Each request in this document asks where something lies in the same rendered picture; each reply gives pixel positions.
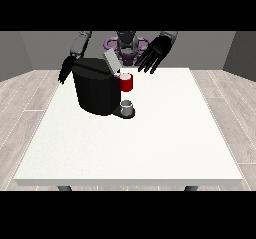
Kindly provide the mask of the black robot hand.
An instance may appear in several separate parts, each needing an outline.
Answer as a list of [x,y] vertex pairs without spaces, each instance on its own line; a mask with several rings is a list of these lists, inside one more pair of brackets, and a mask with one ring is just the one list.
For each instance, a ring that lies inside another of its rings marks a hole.
[[153,74],[161,61],[167,56],[172,48],[172,40],[168,36],[156,37],[135,62],[138,71]]
[[68,56],[62,63],[62,67],[59,73],[58,81],[64,83],[69,76],[76,58],[74,56]]

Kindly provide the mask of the black coffee machine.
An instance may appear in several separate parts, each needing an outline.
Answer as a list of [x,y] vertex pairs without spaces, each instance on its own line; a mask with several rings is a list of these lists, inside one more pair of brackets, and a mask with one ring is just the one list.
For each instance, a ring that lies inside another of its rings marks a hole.
[[98,58],[79,58],[72,67],[79,105],[85,111],[100,116],[116,115],[123,119],[135,116],[121,114],[121,93],[118,71],[112,74],[107,62]]

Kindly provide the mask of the red pod holder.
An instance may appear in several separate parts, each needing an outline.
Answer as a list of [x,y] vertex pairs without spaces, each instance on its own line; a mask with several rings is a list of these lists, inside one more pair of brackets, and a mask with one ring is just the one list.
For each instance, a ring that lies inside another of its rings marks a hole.
[[133,75],[130,73],[122,73],[119,76],[120,90],[123,92],[129,92],[133,89]]

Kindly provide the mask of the pale grey machine lid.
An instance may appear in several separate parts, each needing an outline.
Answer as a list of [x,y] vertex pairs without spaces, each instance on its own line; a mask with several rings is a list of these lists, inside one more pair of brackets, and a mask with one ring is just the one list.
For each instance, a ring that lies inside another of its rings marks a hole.
[[113,49],[109,49],[103,53],[103,58],[107,62],[109,69],[112,74],[116,74],[117,71],[121,68],[121,64],[114,52]]

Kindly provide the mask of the small grey cup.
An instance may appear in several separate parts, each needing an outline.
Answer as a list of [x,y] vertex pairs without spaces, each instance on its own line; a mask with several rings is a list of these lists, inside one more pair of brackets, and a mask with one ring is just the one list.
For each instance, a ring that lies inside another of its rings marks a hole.
[[130,116],[133,113],[133,104],[130,100],[123,100],[120,102],[121,114]]

